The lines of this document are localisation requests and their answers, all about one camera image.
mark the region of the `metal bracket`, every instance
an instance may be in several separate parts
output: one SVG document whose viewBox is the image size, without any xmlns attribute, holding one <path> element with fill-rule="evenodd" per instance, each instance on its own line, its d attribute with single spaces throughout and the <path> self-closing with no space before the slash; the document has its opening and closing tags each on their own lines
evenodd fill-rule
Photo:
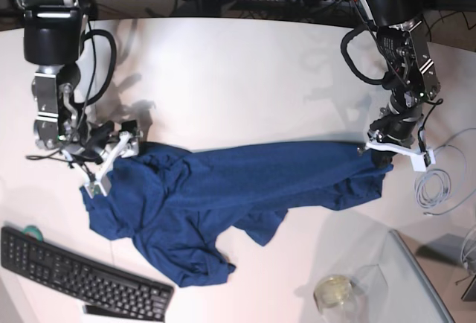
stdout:
<svg viewBox="0 0 476 323">
<path fill-rule="evenodd" d="M 62 154 L 65 156 L 66 160 L 71 162 L 73 168 L 78 169 L 81 172 L 81 175 L 85 179 L 83 186 L 91 198 L 97 194 L 102 194 L 104 196 L 109 194 L 109 191 L 111 190 L 111 182 L 107 177 L 107 173 L 112 169 L 112 165 L 117 157 L 121 156 L 121 154 L 130 155 L 130 148 L 128 148 L 128 146 L 129 140 L 132 138 L 134 138 L 134 136 L 130 132 L 119 132 L 119 142 L 114 146 L 114 148 L 112 148 L 111 152 L 109 152 L 107 156 L 107 159 L 104 161 L 98 172 L 94 175 L 93 182 L 90 180 L 89 175 L 84 170 L 84 168 L 82 168 L 78 163 L 74 162 L 71 154 L 66 150 L 62 151 Z"/>
<path fill-rule="evenodd" d="M 434 151 L 427 148 L 425 152 L 419 149 L 412 150 L 411 148 L 402 147 L 391 143 L 380 143 L 376 140 L 370 140 L 365 144 L 366 150 L 378 150 L 380 152 L 394 152 L 410 157 L 411 165 L 416 172 L 426 172 L 426 168 L 437 161 L 434 157 Z"/>
</svg>

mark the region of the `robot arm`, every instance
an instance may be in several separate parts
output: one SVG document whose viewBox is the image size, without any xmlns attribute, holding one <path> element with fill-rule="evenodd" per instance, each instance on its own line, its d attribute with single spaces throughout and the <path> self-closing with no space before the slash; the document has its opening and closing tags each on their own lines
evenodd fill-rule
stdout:
<svg viewBox="0 0 476 323">
<path fill-rule="evenodd" d="M 32 82 L 38 108 L 34 123 L 36 145 L 43 150 L 53 150 L 50 155 L 35 159 L 61 153 L 82 173 L 90 196 L 107 195 L 110 188 L 107 170 L 118 156 L 138 154 L 141 137 L 135 121 L 115 131 L 111 121 L 98 126 L 87 120 L 86 107 L 99 99 L 112 78 L 116 58 L 114 37 L 105 31 L 85 32 L 90 0 L 17 0 L 17 3 L 25 17 L 25 59 L 39 66 Z M 103 89 L 94 96 L 87 96 L 89 99 L 84 103 L 77 103 L 74 90 L 80 82 L 80 70 L 76 61 L 84 42 L 96 35 L 108 39 L 112 65 Z M 102 167 L 94 174 L 87 162 Z"/>
<path fill-rule="evenodd" d="M 391 91 L 387 107 L 381 109 L 380 119 L 370 125 L 369 141 L 361 150 L 377 150 L 377 162 L 382 165 L 395 154 L 404 154 L 411 158 L 415 171 L 425 171 L 434 163 L 434 155 L 426 147 L 421 124 L 419 147 L 411 149 L 412 132 L 421 123 L 422 105 L 435 104 L 432 101 L 440 91 L 440 84 L 425 39 L 420 0 L 354 1 L 356 7 L 360 5 L 357 11 L 363 24 L 343 38 L 341 52 L 359 79 Z M 347 53 L 349 41 L 362 31 L 371 33 L 387 62 L 388 72 L 382 79 L 369 79 L 360 73 Z"/>
</svg>

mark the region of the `screw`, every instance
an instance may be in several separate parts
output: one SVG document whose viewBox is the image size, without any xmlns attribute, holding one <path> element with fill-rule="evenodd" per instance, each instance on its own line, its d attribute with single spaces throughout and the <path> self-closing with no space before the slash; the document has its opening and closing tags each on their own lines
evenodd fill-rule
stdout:
<svg viewBox="0 0 476 323">
<path fill-rule="evenodd" d="M 71 90 L 72 90 L 72 87 L 71 87 L 71 84 L 70 83 L 66 83 L 65 84 L 65 87 L 63 88 L 63 92 L 67 95 L 71 94 Z"/>
</svg>

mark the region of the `keyboard key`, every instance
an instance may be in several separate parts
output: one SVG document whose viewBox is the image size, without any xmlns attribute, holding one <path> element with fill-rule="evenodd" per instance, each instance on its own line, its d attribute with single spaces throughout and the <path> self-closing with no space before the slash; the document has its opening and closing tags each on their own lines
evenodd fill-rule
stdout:
<svg viewBox="0 0 476 323">
<path fill-rule="evenodd" d="M 156 308 L 165 308 L 165 304 L 160 303 L 160 302 L 154 302 L 153 306 Z"/>
<path fill-rule="evenodd" d="M 155 302 L 160 302 L 160 303 L 166 303 L 167 302 L 167 300 L 165 298 L 158 297 L 156 295 L 153 295 L 152 297 L 150 297 L 150 299 L 152 299 Z"/>
</svg>

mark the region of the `t-shirt sleeve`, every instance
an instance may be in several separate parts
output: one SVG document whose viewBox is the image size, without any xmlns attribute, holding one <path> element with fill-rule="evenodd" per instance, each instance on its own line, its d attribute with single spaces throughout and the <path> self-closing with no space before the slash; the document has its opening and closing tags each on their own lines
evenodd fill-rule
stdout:
<svg viewBox="0 0 476 323">
<path fill-rule="evenodd" d="M 198 214 L 167 210 L 133 238 L 137 250 L 180 287 L 223 284 L 235 270 L 197 227 Z"/>
</svg>

